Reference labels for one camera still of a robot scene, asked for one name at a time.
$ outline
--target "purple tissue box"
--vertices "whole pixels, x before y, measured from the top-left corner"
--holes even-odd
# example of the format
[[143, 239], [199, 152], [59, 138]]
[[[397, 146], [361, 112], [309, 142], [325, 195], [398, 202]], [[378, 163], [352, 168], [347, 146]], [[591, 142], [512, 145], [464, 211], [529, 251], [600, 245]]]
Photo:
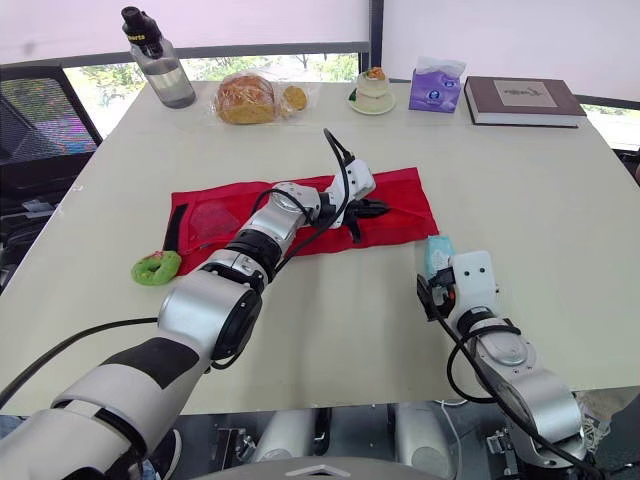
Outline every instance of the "purple tissue box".
[[460, 96], [460, 79], [436, 71], [418, 74], [413, 71], [409, 110], [453, 113]]

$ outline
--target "small plate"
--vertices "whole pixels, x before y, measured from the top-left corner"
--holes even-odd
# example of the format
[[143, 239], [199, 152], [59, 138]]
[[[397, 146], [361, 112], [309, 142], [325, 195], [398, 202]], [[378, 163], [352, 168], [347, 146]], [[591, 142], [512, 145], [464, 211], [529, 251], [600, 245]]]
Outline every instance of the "small plate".
[[349, 100], [349, 97], [351, 96], [352, 93], [353, 93], [353, 90], [351, 92], [349, 92], [349, 95], [346, 98], [347, 103], [356, 112], [361, 113], [363, 115], [382, 115], [383, 113], [390, 112], [396, 106], [396, 96], [393, 94], [392, 91], [389, 91], [388, 94], [391, 96], [391, 105], [389, 105], [387, 108], [385, 108], [384, 110], [380, 110], [379, 112], [371, 112], [369, 110], [361, 110], [356, 106], [356, 102], [355, 101]]

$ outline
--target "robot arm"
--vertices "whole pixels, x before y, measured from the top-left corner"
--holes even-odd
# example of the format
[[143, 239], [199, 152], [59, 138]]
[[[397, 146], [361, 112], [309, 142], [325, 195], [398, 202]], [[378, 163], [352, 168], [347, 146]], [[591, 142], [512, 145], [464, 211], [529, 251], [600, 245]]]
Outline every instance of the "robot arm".
[[[419, 279], [419, 296], [425, 304], [424, 291], [420, 292], [421, 281], [424, 279]], [[449, 302], [440, 307], [448, 314], [446, 324], [457, 340], [470, 338], [471, 354], [508, 406], [533, 431], [583, 459], [586, 449], [578, 405], [567, 385], [543, 367], [533, 345], [511, 331], [489, 331], [473, 337], [473, 332], [485, 327], [512, 326], [509, 319], [499, 314], [489, 254], [480, 251], [454, 255], [449, 259], [449, 268], [441, 270], [431, 283], [433, 287], [447, 289]], [[527, 465], [534, 469], [570, 466], [565, 459], [535, 442], [510, 418], [507, 427], [517, 456]]]
[[140, 461], [173, 425], [202, 374], [230, 366], [242, 353], [261, 294], [298, 228], [309, 220], [339, 227], [339, 206], [375, 188], [365, 162], [345, 156], [347, 180], [337, 175], [325, 192], [276, 185], [305, 212], [272, 192], [226, 248], [176, 282], [150, 340], [105, 360], [1, 441], [3, 477], [136, 478]]

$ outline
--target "red towel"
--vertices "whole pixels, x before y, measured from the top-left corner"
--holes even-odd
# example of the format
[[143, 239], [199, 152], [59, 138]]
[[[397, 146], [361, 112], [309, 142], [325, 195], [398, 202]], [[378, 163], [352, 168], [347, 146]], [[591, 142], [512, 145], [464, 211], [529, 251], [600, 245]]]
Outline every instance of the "red towel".
[[[333, 253], [374, 245], [397, 245], [438, 234], [438, 227], [422, 191], [416, 168], [377, 173], [374, 178], [376, 189], [369, 197], [384, 201], [391, 210], [380, 217], [358, 220], [362, 233], [361, 243], [353, 243], [349, 230], [343, 226], [326, 231], [298, 255]], [[332, 180], [333, 177], [327, 175], [293, 182], [324, 191]], [[172, 193], [171, 217], [164, 250], [175, 250], [182, 256], [178, 274], [190, 272], [214, 250], [224, 248], [248, 220], [251, 207], [260, 192], [273, 185], [275, 183], [234, 183], [199, 192]], [[314, 231], [312, 227], [298, 230], [292, 247]]]

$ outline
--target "book cover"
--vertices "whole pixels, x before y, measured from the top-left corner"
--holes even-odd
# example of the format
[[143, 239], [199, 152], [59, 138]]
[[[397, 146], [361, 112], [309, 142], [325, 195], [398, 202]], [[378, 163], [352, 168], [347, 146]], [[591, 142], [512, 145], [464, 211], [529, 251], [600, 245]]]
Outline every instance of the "book cover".
[[478, 113], [586, 116], [562, 80], [467, 77]]

